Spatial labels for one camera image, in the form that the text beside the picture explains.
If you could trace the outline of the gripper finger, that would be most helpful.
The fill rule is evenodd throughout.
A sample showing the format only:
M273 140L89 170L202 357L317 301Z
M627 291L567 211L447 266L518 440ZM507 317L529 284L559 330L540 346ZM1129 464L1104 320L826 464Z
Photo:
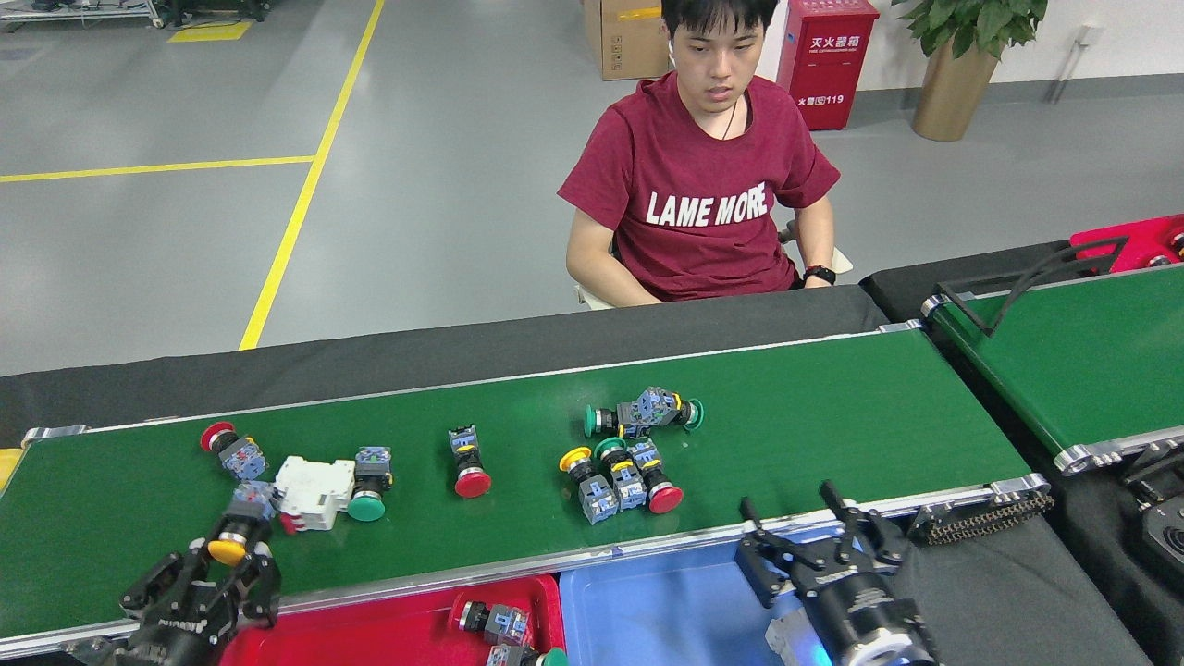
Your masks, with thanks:
M842 523L842 534L834 547L834 561L847 564L852 561L854 544L861 538L864 552L880 564L905 564L907 540L902 531L876 510L861 510L856 502L847 502L832 480L821 482L821 498L834 518Z
M215 598L231 616L250 625L276 625L282 574L268 544L253 544L215 585Z
M816 550L811 551L803 544L765 530L757 506L749 498L741 499L739 511L746 523L746 531L736 544L736 565L757 595L758 603L770 610L785 590L787 574L794 563L821 572L826 566L826 561Z
M121 608L128 617L143 619L160 602L167 610L181 608L189 598L191 585L202 582L210 570L206 539L194 539L188 547L173 549L149 566L148 572L128 585L121 596Z

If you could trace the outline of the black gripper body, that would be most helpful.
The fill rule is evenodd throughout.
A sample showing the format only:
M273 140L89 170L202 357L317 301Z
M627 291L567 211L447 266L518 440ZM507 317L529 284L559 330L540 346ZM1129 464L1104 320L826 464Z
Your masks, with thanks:
M913 598L882 574L839 572L800 583L810 625L832 660L931 660L933 639Z
M166 617L130 611L139 628L111 653L112 665L215 665L237 635L237 611L211 607Z

